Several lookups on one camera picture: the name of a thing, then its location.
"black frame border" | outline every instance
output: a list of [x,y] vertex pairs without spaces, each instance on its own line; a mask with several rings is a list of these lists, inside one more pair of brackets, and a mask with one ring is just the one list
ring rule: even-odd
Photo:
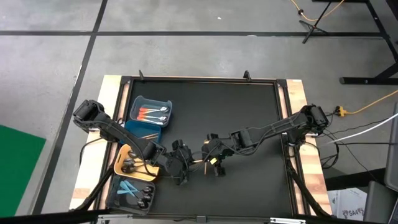
[[[129,102],[130,102],[130,97],[131,97],[131,92],[132,92],[132,88],[134,86],[135,82],[205,82],[205,83],[247,83],[248,85],[253,84],[253,83],[265,83],[265,84],[270,84],[273,85],[274,87],[274,93],[275,93],[275,97],[276,97],[276,110],[277,110],[277,115],[279,119],[282,119],[282,108],[281,108],[281,102],[280,102],[280,96],[279,96],[279,83],[281,81],[284,81],[286,83],[286,80],[275,80],[275,79],[250,79],[250,81],[248,81],[245,78],[207,78],[207,77],[144,77],[144,79],[142,79],[140,76],[122,76],[121,79],[121,85],[119,87],[119,93],[118,93],[118,98],[117,98],[117,102],[116,105],[120,105],[120,96],[121,96],[121,92],[123,90],[124,84],[126,84],[127,82],[129,82],[129,89],[128,89],[128,95],[126,98],[126,105],[124,107],[124,115],[123,115],[123,122],[127,121],[127,111],[129,108]],[[288,110],[288,114],[291,113],[291,107],[290,107],[290,99],[289,99],[289,93],[287,91],[287,87],[283,87],[282,89],[284,91],[284,96],[285,96],[285,102],[286,102],[286,106],[287,106],[287,110]],[[119,107],[115,108],[114,111],[115,114],[119,113]],[[281,140],[281,144],[282,144],[282,152],[283,155],[285,157],[285,159],[290,159],[288,158],[288,155],[285,154],[285,152],[287,151],[285,145],[286,143],[283,140],[283,137],[281,136],[280,138]],[[106,152],[105,154],[108,155],[104,158],[103,161],[103,165],[102,165],[102,171],[101,171],[101,176],[102,177],[104,175],[104,168],[108,166],[108,161],[109,161],[109,154],[111,152],[111,147],[110,147],[110,143],[108,143],[107,148],[106,148]],[[301,178],[303,179],[303,175],[302,175],[302,167],[301,167],[301,163],[297,163],[297,169],[300,170],[301,172]],[[295,189],[294,189],[294,181],[291,177],[289,177],[289,174],[287,173],[287,169],[285,169],[285,175],[287,178],[287,182],[288,182],[288,189],[289,189],[289,197],[290,197],[290,209],[292,211],[292,217],[298,215],[298,208],[297,208],[297,199],[296,199],[296,194],[295,194]],[[99,201],[100,201],[100,197],[101,197],[102,193],[98,194],[96,200],[95,200],[95,206],[94,209],[97,210],[99,209]],[[304,207],[308,208],[308,212],[306,212],[305,210],[305,214],[309,215],[310,214],[310,210],[309,210],[309,204],[303,200],[303,204]],[[117,210],[110,210],[111,213],[120,213]],[[212,215],[204,215],[204,217],[206,217],[206,219],[214,219],[215,217],[218,216],[212,216]],[[171,219],[171,220],[192,220],[195,221],[197,216],[196,215],[177,215],[177,214],[158,214],[158,213],[149,213],[147,215],[145,215],[144,217],[140,217],[143,219]],[[235,217],[226,217],[226,216],[222,216],[222,217],[218,217],[220,220],[222,221],[228,221],[231,218],[234,219]],[[269,218],[267,217],[236,217],[239,220],[242,221],[246,221],[246,222],[251,222],[253,220],[257,221],[257,222],[266,222],[269,220]]]

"concrete floor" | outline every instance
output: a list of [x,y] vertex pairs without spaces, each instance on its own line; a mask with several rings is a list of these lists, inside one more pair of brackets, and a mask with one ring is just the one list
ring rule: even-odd
[[[398,22],[386,2],[371,2],[387,32],[398,40]],[[310,0],[297,3],[308,17],[317,17],[325,7]],[[0,30],[92,30],[100,4],[101,0],[2,0]],[[289,0],[109,0],[100,30],[305,31],[299,19]],[[366,6],[353,3],[344,3],[319,27],[331,32],[377,32]],[[0,102],[4,105],[0,124],[47,139],[19,215],[29,212],[88,39],[0,37]],[[336,105],[353,111],[396,89],[338,83],[341,76],[373,77],[390,66],[394,60],[382,39],[311,38],[305,45],[301,41],[301,37],[97,37],[77,104],[97,98],[103,75],[136,75],[139,69],[145,75],[204,77],[241,77],[249,70],[253,78],[302,79],[308,103],[326,111]],[[358,115],[335,118],[330,131],[386,118],[395,101],[397,96]],[[355,141],[388,141],[390,128],[384,125]],[[68,210],[85,141],[86,134],[71,123],[44,213]],[[386,146],[350,148],[368,169],[385,166]],[[324,147],[322,157],[333,152],[334,147]],[[340,154],[336,170],[364,171],[345,149]]]

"gray floor tile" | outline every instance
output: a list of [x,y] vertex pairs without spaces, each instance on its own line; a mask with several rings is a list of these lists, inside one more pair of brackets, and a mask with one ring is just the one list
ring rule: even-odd
[[0,37],[0,124],[47,140],[17,214],[30,206],[87,37]]
[[65,212],[69,210],[79,171],[80,150],[84,143],[86,143],[86,140],[87,134],[71,121],[43,206],[43,213]]
[[85,83],[92,73],[241,77],[371,77],[393,63],[382,39],[300,37],[98,37]]
[[101,0],[2,0],[0,30],[93,30]]
[[[297,4],[312,19],[326,6]],[[100,30],[303,32],[299,19],[289,0],[110,0]],[[365,4],[344,3],[318,26],[331,32],[377,32]]]

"black cable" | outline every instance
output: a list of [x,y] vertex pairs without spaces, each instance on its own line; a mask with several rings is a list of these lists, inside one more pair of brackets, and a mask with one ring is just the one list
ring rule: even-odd
[[145,159],[144,159],[144,155],[143,155],[141,149],[138,147],[138,145],[137,145],[132,139],[130,139],[128,136],[126,136],[122,131],[120,131],[118,128],[116,128],[116,127],[113,126],[113,125],[109,125],[109,123],[104,122],[104,121],[83,121],[83,122],[81,122],[81,123],[82,123],[82,124],[105,124],[105,125],[107,125],[107,128],[112,127],[112,128],[113,128],[114,130],[116,130],[118,133],[122,134],[125,138],[127,138],[129,141],[131,141],[131,143],[133,144],[133,146],[137,149],[138,153],[140,154],[140,156],[141,156],[141,158],[142,158],[142,163],[144,163],[144,167],[145,167],[145,170],[146,170],[146,172],[147,172],[147,175],[156,177],[155,174],[149,172],[149,170],[148,170],[148,168],[147,168],[146,161],[145,161]]
[[369,173],[369,175],[376,181],[376,182],[379,182],[376,178],[375,178],[375,176],[373,176],[373,174],[356,158],[356,156],[353,154],[353,152],[351,152],[351,150],[349,149],[349,147],[346,145],[346,144],[344,144],[344,146],[348,149],[348,152],[354,157],[354,159],[356,160],[356,162],[363,168],[363,169],[365,169],[368,173]]
[[187,163],[187,159],[185,158],[184,154],[182,154],[182,151],[181,151],[181,149],[178,149],[178,151],[180,152],[180,154],[181,154],[181,156],[182,156],[182,159],[184,159],[184,163],[185,163],[185,167],[186,167],[186,169],[188,169],[188,168],[189,168],[189,166],[188,166],[188,163]]
[[85,147],[86,147],[87,145],[93,143],[93,142],[96,142],[96,141],[100,140],[100,139],[102,139],[102,138],[94,139],[94,140],[89,141],[89,142],[87,142],[86,144],[83,145],[83,147],[80,149],[79,166],[80,166],[81,160],[82,160],[82,158],[83,158],[83,151],[85,150]]
[[209,151],[209,153],[206,155],[206,157],[205,157],[201,162],[199,162],[199,166],[198,166],[196,169],[194,169],[194,170],[189,170],[189,172],[196,172],[197,170],[199,170],[199,169],[204,165],[204,163],[207,161],[207,159],[210,157],[210,154],[211,154],[217,147],[218,147],[218,145],[216,144],[216,145]]
[[294,157],[296,157],[296,155],[297,155],[297,153],[300,151],[300,147],[296,147],[296,146],[293,146],[293,155],[291,156],[290,155],[290,152],[288,152],[288,155],[289,155],[289,158],[294,158]]
[[[299,115],[300,115],[300,113],[301,113],[301,110],[302,110],[302,109],[300,109],[300,110],[297,112],[296,116],[291,120],[291,122],[294,122],[294,121],[299,117]],[[280,127],[285,126],[285,125],[290,124],[290,123],[281,124],[281,125],[278,125],[278,126],[276,126],[276,127],[274,127],[274,128],[275,128],[275,129],[276,129],[276,128],[280,128]],[[254,150],[253,150],[252,152],[247,153],[247,155],[253,155],[253,154],[259,149],[259,146],[260,146],[261,143],[265,140],[266,135],[267,135],[270,131],[272,131],[272,129],[268,130],[267,132],[265,132],[265,133],[261,136],[259,142],[257,143],[256,148],[254,148]]]
[[382,119],[382,120],[380,120],[380,121],[373,121],[373,122],[371,122],[371,123],[369,123],[369,124],[360,125],[360,126],[355,127],[355,128],[348,128],[348,129],[341,130],[341,131],[335,131],[334,133],[330,133],[330,134],[342,133],[342,132],[349,131],[349,130],[354,130],[354,129],[357,129],[357,128],[363,128],[363,127],[366,127],[366,126],[369,126],[369,125],[372,125],[372,124],[376,124],[376,123],[383,122],[383,121],[385,121],[386,119],[388,119],[388,118]]
[[197,152],[194,152],[194,153],[192,153],[191,154],[191,158],[193,159],[193,160],[195,160],[194,158],[193,158],[193,155],[195,155],[195,154],[208,154],[207,152],[203,152],[203,151],[197,151]]
[[[335,139],[333,138],[333,137],[335,137],[335,136],[331,137],[329,134],[326,134],[326,133],[324,133],[324,135],[328,136],[328,137],[329,137],[330,139],[332,139],[332,140],[335,140]],[[338,158],[339,158],[339,155],[340,155],[340,147],[337,145],[337,143],[335,143],[335,146],[336,146],[336,154],[321,159],[321,161],[324,160],[324,159],[328,159],[326,162],[324,162],[324,163],[321,165],[321,166],[322,166],[322,169],[330,169],[330,168],[332,168],[332,167],[337,163]],[[325,166],[326,163],[329,162],[329,161],[331,160],[331,158],[333,158],[333,157],[335,158],[335,159],[333,160],[333,162],[332,162],[329,166]]]
[[133,172],[137,172],[137,173],[140,173],[140,174],[145,174],[145,175],[147,175],[147,172],[143,172],[143,171],[134,170],[134,171],[132,171],[131,173],[133,173]]
[[304,144],[309,144],[309,145],[315,147],[315,148],[318,150],[318,155],[319,155],[319,156],[321,155],[321,152],[319,151],[318,146],[316,146],[316,145],[314,145],[314,144],[312,144],[312,143],[310,143],[310,142],[304,142]]
[[246,153],[243,153],[243,152],[239,152],[239,151],[233,149],[231,146],[227,146],[227,145],[224,144],[224,143],[221,143],[221,144],[222,144],[223,146],[227,147],[228,149],[232,150],[232,151],[235,152],[236,154],[240,155],[240,156],[250,156],[250,155],[251,155],[251,154],[246,154]]
[[326,116],[331,116],[331,115],[338,115],[338,112],[337,112],[337,110],[334,110],[334,112],[325,112],[325,115]]
[[335,115],[335,114],[331,114],[330,123],[329,123],[329,125],[327,126],[327,128],[329,128],[329,126],[331,126],[331,123],[333,122],[333,115]]
[[349,142],[344,144],[337,144],[339,146],[346,146],[350,144],[382,144],[382,145],[397,145],[398,143],[390,143],[390,142]]

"black clamp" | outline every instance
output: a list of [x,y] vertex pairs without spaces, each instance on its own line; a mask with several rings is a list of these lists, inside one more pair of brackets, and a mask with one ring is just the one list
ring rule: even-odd
[[206,223],[207,217],[206,215],[197,215],[197,223]]
[[216,177],[224,177],[225,176],[225,168],[221,166],[221,162],[217,161],[214,163],[214,173]]
[[282,88],[287,88],[287,81],[286,79],[277,79],[276,83],[278,83],[279,86]]
[[251,77],[250,77],[250,73],[247,70],[244,71],[243,78],[245,78],[247,82],[251,82],[252,81]]
[[140,79],[141,81],[144,81],[144,74],[142,74],[142,71],[141,71],[141,70],[138,70],[138,72],[139,72],[139,79]]
[[120,84],[125,85],[127,82],[131,80],[130,76],[122,76],[122,79],[120,79]]

